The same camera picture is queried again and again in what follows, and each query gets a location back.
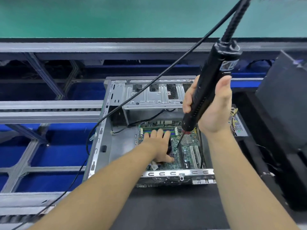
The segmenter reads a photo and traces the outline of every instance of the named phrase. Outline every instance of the open computer chassis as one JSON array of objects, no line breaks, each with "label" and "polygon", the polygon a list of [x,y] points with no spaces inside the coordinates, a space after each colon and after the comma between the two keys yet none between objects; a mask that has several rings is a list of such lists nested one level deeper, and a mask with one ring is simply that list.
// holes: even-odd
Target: open computer chassis
[{"label": "open computer chassis", "polygon": [[[109,81],[106,87],[106,97],[103,102],[103,108],[100,118],[105,116],[114,107],[120,105],[123,101],[138,92],[146,83],[151,80],[114,80]],[[155,127],[167,129],[170,127],[172,131],[171,145],[177,143],[180,134],[180,121],[183,117],[182,101],[186,90],[190,87],[193,79],[161,79],[150,86],[147,90],[137,96],[134,100],[123,106],[111,118],[107,118],[97,128],[93,145],[91,148],[90,161],[85,171],[84,180],[91,177],[96,171],[105,167],[113,160],[127,153],[141,141],[145,128],[147,131]],[[150,122],[141,123],[138,126],[127,128],[121,133],[112,135],[113,128],[118,130],[128,124],[147,119],[154,116],[162,109],[173,110],[173,112],[164,112]],[[234,116],[235,127],[234,135],[238,137],[248,136],[243,120],[240,118],[239,112]],[[214,184],[215,176],[212,169],[212,163],[209,156],[209,148],[205,136],[198,134],[195,129],[187,135],[186,141],[182,145],[182,151],[186,150],[186,155],[176,157],[173,165],[160,164],[158,169],[153,170],[149,165],[137,183],[137,187],[152,187],[158,185],[180,185],[180,184]],[[201,168],[201,154],[203,152],[204,160]]]}]

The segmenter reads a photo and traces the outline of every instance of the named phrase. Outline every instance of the left hand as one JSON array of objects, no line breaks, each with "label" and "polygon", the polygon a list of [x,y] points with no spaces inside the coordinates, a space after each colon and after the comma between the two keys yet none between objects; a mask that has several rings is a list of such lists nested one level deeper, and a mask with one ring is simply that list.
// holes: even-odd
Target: left hand
[{"label": "left hand", "polygon": [[169,138],[171,132],[166,131],[163,136],[163,130],[158,131],[152,130],[150,137],[146,132],[144,135],[144,140],[141,144],[146,145],[149,149],[152,149],[155,153],[155,162],[174,162],[174,158],[167,155],[167,148],[169,145]]}]

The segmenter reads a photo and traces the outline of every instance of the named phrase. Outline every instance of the right hand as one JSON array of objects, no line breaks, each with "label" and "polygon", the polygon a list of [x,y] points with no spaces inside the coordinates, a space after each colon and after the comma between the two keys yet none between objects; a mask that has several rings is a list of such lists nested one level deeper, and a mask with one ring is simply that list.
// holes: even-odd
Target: right hand
[{"label": "right hand", "polygon": [[[199,75],[185,93],[185,99],[182,104],[184,113],[191,111],[192,96],[196,90],[198,78]],[[231,76],[227,75],[217,82],[214,100],[198,121],[198,127],[205,135],[230,130],[228,123],[232,105],[230,80]]]}]

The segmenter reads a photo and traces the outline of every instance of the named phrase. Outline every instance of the green surface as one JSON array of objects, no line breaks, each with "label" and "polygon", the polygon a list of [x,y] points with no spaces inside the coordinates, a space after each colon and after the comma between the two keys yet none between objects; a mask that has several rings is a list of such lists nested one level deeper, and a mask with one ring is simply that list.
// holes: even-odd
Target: green surface
[{"label": "green surface", "polygon": [[[0,0],[0,38],[202,37],[237,1]],[[235,37],[307,37],[306,19],[307,0],[253,0]]]}]

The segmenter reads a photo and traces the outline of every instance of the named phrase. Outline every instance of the black work surface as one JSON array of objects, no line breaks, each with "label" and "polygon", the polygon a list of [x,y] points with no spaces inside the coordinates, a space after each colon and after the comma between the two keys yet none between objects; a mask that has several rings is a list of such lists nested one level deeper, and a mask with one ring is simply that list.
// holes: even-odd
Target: black work surface
[{"label": "black work surface", "polygon": [[135,188],[111,230],[229,229],[216,184]]}]

